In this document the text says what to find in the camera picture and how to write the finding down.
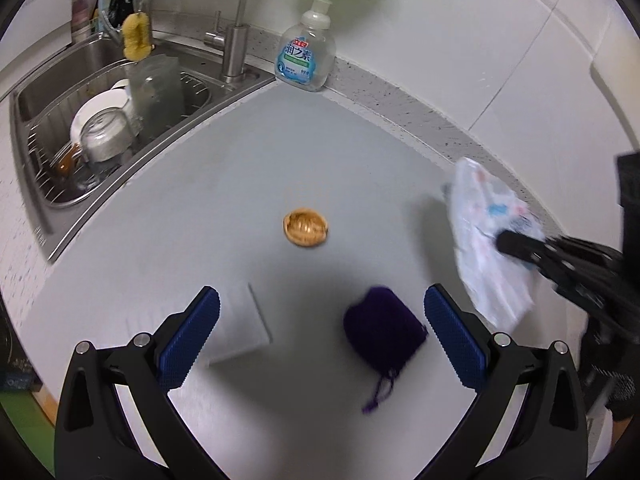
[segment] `yellow sponge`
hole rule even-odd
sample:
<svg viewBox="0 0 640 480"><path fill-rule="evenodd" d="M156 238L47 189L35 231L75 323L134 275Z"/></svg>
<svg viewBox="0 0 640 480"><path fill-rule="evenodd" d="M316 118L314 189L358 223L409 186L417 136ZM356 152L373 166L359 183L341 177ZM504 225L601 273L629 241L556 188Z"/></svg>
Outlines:
<svg viewBox="0 0 640 480"><path fill-rule="evenodd" d="M151 54L151 30L149 17L144 12L127 16L122 24L124 57L130 61L142 61Z"/></svg>

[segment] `bottle label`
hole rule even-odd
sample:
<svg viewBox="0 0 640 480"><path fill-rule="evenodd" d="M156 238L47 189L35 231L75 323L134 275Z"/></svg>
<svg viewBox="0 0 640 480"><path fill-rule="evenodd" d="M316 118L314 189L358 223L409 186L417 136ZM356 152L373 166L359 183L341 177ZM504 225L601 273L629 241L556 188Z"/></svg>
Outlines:
<svg viewBox="0 0 640 480"><path fill-rule="evenodd" d="M278 56L276 68L281 76L308 85L316 70L314 53L308 48L304 36L289 41Z"/></svg>

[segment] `blue textured pad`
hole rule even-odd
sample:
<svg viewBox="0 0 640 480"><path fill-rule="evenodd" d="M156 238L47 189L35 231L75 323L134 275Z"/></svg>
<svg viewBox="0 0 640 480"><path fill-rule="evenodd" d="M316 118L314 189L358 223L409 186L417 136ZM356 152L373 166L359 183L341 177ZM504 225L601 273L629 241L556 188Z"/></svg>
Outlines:
<svg viewBox="0 0 640 480"><path fill-rule="evenodd" d="M486 381L486 356L453 307L436 286L424 295L424 314L463 386L480 391Z"/></svg>
<svg viewBox="0 0 640 480"><path fill-rule="evenodd" d="M200 299L160 355L158 384L168 392L180 388L220 317L220 297L212 288Z"/></svg>

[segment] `hand soap dispenser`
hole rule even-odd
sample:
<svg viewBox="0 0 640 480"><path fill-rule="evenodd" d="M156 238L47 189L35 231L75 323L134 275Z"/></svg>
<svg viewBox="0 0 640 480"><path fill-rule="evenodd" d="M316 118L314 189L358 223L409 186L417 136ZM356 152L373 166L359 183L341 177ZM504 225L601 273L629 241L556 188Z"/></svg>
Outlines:
<svg viewBox="0 0 640 480"><path fill-rule="evenodd" d="M327 30L331 25L327 15L331 2L313 1L300 23L282 35L275 62L278 79L309 92L322 88L335 59L335 41Z"/></svg>

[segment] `sink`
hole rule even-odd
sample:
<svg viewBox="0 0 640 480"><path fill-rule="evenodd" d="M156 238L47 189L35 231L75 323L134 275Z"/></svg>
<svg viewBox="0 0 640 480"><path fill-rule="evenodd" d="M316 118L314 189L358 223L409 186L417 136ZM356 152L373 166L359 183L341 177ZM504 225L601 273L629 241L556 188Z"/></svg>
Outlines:
<svg viewBox="0 0 640 480"><path fill-rule="evenodd" d="M130 61L123 58L121 48L108 36L92 36L47 61L12 92L11 137L18 180L36 239L50 262L144 164L194 126L274 80L273 75L246 66L241 82L222 82L220 56L169 41L156 42L152 55L158 54L178 58L185 114L92 189L78 186L73 176L60 175L55 162L70 146L69 127L80 107L126 78Z"/></svg>

